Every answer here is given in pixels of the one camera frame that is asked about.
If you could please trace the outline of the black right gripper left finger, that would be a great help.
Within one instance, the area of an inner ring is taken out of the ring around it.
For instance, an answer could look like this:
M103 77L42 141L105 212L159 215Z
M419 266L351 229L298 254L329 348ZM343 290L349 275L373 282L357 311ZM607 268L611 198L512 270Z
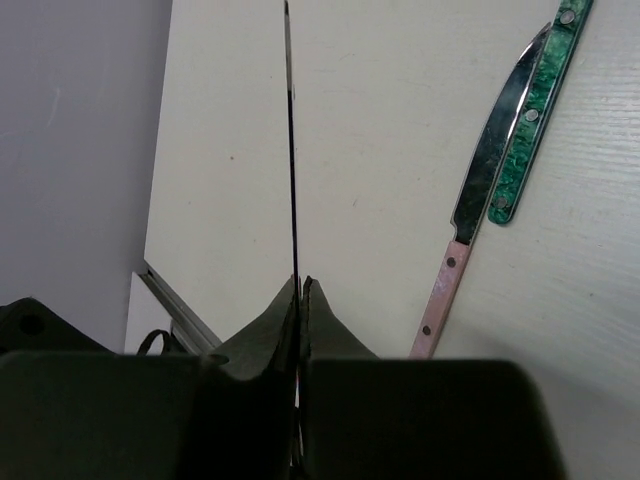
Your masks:
M5 479L286 479L294 284L201 355L1 354Z

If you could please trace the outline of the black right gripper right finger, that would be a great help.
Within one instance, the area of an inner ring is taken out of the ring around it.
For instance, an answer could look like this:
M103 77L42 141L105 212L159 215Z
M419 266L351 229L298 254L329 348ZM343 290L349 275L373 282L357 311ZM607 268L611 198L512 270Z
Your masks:
M301 460L310 479L564 479L541 395L503 360L383 359L301 302Z

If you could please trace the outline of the knife with pink handle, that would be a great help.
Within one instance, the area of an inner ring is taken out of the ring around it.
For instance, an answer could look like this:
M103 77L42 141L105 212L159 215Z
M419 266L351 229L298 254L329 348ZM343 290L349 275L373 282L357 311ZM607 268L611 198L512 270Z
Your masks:
M413 341L412 358L427 359L436 351L550 30L550 24L544 25L526 46L483 127L451 215L454 236Z

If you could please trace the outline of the knife with green handle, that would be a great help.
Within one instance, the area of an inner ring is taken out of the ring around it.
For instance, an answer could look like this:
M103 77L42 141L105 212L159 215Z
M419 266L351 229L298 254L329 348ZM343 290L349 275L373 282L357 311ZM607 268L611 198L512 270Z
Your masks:
M559 5L538 56L488 209L488 220L496 225L506 225L514 217L592 6L592 0L564 0Z

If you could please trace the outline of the knife with black patterned handle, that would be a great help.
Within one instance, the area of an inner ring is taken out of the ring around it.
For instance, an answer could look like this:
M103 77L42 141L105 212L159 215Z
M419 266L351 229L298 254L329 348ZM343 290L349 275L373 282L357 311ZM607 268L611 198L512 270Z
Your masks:
M292 68L292 46L289 1L283 1L284 6L284 37L285 37L285 68L286 68L286 94L287 94L287 125L288 125L288 149L289 149L289 179L290 179L290 205L291 205L291 239L292 239L292 264L294 280L294 313L298 335L298 354L302 353L302 315L301 315L301 280L299 274L299 248L298 248L298 220L297 220L297 187L296 187L296 146L295 146L295 122L294 122L294 82Z

